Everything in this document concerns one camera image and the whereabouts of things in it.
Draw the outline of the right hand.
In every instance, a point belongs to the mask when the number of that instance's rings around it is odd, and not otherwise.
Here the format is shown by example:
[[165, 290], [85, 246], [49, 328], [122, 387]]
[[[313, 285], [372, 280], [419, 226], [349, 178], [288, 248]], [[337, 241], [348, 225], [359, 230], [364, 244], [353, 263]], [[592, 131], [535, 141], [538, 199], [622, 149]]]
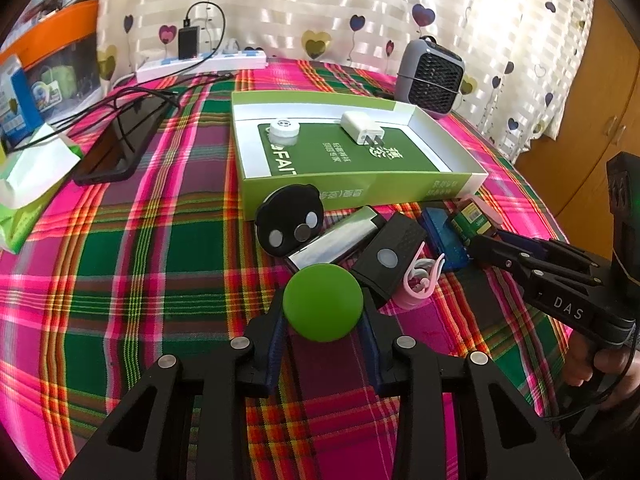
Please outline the right hand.
[[[605, 375], [617, 376], [623, 373], [630, 350], [628, 348], [603, 349], [594, 356], [590, 356], [589, 340], [582, 334], [573, 332], [568, 340], [568, 349], [563, 366], [563, 377], [570, 386], [580, 387], [589, 382], [595, 370]], [[611, 395], [600, 404], [602, 410], [630, 399], [638, 390], [640, 384], [639, 352], [634, 352], [634, 358], [623, 379], [616, 386]]]

